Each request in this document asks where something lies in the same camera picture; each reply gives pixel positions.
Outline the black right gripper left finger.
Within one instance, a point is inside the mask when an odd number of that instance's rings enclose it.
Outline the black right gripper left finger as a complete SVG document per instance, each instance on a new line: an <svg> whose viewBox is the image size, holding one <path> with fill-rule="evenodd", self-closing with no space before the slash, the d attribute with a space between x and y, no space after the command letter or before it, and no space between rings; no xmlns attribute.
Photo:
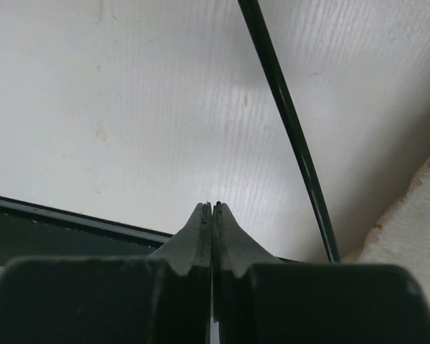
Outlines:
<svg viewBox="0 0 430 344"><path fill-rule="evenodd" d="M147 257L29 257L0 275L0 343L208 343L210 317L210 204Z"/></svg>

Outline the black tent pole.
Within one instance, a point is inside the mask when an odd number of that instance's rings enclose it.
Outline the black tent pole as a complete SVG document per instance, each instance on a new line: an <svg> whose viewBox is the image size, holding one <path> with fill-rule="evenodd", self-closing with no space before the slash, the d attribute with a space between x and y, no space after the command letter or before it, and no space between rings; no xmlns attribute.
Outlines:
<svg viewBox="0 0 430 344"><path fill-rule="evenodd" d="M259 2L239 1L238 5L295 154L327 258L331 263L339 262L340 253L325 197Z"/></svg>

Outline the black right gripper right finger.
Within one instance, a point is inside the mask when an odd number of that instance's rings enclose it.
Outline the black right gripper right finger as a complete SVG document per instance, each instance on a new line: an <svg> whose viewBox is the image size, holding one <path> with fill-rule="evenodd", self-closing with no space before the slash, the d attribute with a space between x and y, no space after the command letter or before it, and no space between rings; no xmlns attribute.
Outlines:
<svg viewBox="0 0 430 344"><path fill-rule="evenodd" d="M430 343L430 309L405 269L282 262L213 212L214 317L222 343Z"/></svg>

